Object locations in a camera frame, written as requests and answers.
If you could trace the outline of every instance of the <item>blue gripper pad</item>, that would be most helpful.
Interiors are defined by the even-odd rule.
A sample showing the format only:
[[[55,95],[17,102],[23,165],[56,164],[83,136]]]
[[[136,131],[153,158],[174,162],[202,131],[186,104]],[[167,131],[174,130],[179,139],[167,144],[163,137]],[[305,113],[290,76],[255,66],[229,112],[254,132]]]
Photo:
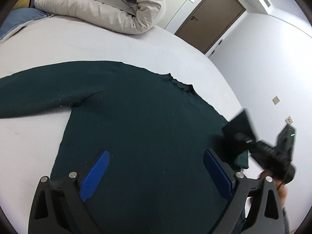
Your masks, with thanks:
[[[109,164],[110,153],[108,151],[104,151],[81,182],[79,195],[83,202],[92,197]]]
[[[222,198],[225,198],[230,202],[233,198],[232,183],[222,167],[208,150],[204,152],[203,161],[210,177],[219,191],[219,194]]]

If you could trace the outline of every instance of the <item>wall socket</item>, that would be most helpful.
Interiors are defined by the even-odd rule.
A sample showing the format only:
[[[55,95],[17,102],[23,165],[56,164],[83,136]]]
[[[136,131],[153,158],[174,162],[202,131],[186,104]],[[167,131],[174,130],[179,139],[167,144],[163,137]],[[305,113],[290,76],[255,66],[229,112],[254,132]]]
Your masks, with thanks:
[[[278,102],[280,102],[280,99],[279,99],[279,97],[278,96],[276,96],[274,99],[272,99],[273,100],[273,103],[274,104],[277,104]]]
[[[293,123],[292,118],[290,116],[285,121],[289,125]]]

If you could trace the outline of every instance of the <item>brown door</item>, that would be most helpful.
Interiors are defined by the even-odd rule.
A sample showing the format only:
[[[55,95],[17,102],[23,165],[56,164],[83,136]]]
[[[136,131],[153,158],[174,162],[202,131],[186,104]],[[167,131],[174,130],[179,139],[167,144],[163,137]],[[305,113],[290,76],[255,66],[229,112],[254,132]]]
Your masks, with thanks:
[[[175,35],[205,54],[244,11],[237,0],[202,0]]]

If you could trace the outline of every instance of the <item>hand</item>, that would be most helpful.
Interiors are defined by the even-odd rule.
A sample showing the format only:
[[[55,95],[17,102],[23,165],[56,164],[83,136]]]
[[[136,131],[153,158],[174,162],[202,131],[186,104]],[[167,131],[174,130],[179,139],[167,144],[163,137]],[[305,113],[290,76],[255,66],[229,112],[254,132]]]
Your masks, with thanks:
[[[266,176],[271,176],[267,171],[263,171],[258,179],[263,180]],[[287,196],[287,188],[284,184],[282,184],[281,180],[273,179],[276,188],[278,189],[278,196],[280,197],[280,205],[282,208],[285,206],[286,196]]]

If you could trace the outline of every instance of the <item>bed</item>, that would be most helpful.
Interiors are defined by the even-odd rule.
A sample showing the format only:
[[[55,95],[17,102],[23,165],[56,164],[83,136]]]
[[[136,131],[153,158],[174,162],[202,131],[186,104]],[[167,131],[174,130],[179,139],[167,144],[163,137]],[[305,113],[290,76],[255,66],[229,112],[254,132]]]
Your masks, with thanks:
[[[195,91],[227,120],[241,109],[213,63],[198,50],[155,26],[124,35],[77,18],[45,18],[19,31],[0,47],[0,78],[48,64],[111,60],[171,75]],[[19,234],[26,234],[40,177],[49,176],[71,110],[0,119],[0,205]]]

